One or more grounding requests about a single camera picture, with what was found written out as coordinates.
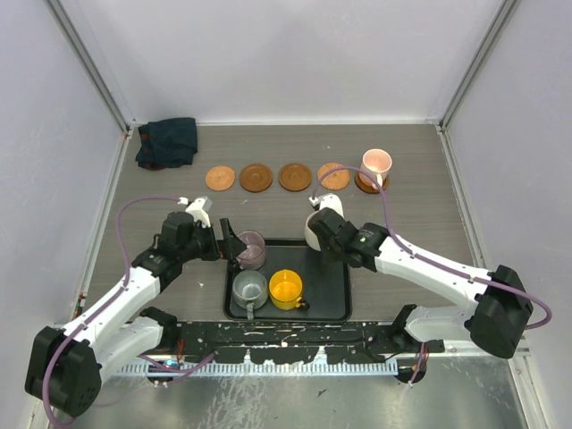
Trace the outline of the woven rattan coaster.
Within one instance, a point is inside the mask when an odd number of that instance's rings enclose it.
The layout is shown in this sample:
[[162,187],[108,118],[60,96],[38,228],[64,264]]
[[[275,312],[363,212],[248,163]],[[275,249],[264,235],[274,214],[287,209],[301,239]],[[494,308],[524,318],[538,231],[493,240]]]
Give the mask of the woven rattan coaster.
[[342,164],[327,163],[318,169],[317,179],[326,189],[340,190],[349,185],[350,171],[342,169]]

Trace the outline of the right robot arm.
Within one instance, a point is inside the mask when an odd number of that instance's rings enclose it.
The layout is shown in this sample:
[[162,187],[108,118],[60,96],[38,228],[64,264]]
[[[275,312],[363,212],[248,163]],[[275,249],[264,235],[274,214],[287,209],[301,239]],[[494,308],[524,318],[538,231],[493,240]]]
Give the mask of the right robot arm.
[[439,257],[381,225],[357,228],[331,208],[310,215],[307,231],[323,256],[412,282],[442,296],[447,307],[404,306],[391,325],[397,349],[410,352],[430,341],[472,341],[497,358],[515,355],[533,312],[517,273],[500,265],[490,272]]

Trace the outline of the pink ceramic mug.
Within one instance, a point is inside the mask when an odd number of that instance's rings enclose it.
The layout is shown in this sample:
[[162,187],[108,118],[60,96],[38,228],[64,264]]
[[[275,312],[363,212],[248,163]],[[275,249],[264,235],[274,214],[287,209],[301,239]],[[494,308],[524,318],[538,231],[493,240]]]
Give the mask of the pink ceramic mug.
[[366,174],[360,173],[359,177],[366,186],[376,189],[377,185],[380,184],[383,189],[386,189],[391,167],[392,158],[390,154],[380,148],[372,148],[363,154],[360,170]]

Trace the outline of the white speckled mug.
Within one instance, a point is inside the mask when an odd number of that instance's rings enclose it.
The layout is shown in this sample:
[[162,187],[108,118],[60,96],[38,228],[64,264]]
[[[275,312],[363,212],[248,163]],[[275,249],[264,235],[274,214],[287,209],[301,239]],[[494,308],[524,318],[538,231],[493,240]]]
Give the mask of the white speckled mug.
[[318,240],[317,236],[315,235],[315,233],[309,228],[309,222],[312,220],[312,218],[315,215],[317,215],[317,212],[314,212],[307,217],[307,219],[305,221],[304,237],[305,237],[305,241],[306,241],[307,245],[311,249],[320,252],[321,248],[320,248],[319,240]]

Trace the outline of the light orange coaster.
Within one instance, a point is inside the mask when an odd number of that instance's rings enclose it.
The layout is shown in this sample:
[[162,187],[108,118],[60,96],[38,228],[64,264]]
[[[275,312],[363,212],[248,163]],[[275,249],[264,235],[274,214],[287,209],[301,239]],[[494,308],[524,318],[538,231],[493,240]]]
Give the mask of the light orange coaster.
[[214,191],[229,189],[235,182],[234,170],[226,165],[217,165],[206,173],[206,185]]

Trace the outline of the purple mug black handle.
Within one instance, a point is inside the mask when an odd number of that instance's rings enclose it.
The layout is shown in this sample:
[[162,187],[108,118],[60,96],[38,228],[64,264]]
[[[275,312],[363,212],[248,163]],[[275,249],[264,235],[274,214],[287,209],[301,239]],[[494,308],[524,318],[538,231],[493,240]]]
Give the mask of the purple mug black handle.
[[260,269],[266,259],[265,238],[256,231],[243,231],[237,235],[248,248],[238,256],[240,268],[230,268],[228,264],[227,269],[230,272]]

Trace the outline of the grey stoneware mug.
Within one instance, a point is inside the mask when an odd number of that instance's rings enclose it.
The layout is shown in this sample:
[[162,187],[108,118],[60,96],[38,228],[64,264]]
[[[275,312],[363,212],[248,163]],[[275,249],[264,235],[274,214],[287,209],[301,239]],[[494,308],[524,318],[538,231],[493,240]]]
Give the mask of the grey stoneware mug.
[[247,319],[252,321],[255,310],[268,300],[267,279],[258,271],[242,271],[234,278],[231,292],[234,301],[247,311]]

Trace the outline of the yellow mug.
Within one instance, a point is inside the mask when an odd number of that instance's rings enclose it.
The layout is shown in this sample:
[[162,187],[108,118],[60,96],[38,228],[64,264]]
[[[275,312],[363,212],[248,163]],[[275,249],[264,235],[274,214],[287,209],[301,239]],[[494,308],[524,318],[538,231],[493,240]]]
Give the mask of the yellow mug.
[[294,271],[283,269],[274,273],[268,283],[268,292],[273,304],[282,311],[308,310],[304,299],[304,284]]

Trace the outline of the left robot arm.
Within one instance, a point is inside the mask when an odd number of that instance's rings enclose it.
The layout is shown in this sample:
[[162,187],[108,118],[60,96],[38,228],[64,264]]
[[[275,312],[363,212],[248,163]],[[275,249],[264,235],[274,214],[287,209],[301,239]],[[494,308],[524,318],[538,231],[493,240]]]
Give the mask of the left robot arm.
[[61,328],[46,326],[36,334],[24,389],[41,400],[53,425],[66,426],[55,418],[56,410],[72,418],[87,411],[105,381],[133,358],[151,349],[176,349],[176,318],[146,304],[189,261],[232,261],[246,249],[228,219],[220,224],[218,240],[206,214],[168,214],[152,246],[128,263],[125,275],[93,307]]

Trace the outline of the dark wooden coaster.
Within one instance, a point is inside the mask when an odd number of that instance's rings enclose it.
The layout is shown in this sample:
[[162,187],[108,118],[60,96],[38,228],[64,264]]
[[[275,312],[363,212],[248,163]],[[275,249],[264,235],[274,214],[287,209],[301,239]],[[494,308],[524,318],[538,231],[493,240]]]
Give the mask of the dark wooden coaster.
[[390,179],[388,177],[384,178],[380,174],[364,175],[359,172],[355,173],[355,183],[359,189],[368,194],[379,194],[380,190],[377,188],[375,182],[371,181],[371,178],[383,180],[382,182],[383,191],[385,191],[388,188],[390,183]]
[[273,173],[264,164],[250,164],[240,172],[240,186],[252,193],[267,190],[273,183]]
[[279,182],[287,191],[298,192],[309,187],[312,173],[307,166],[300,163],[286,164],[279,171]]

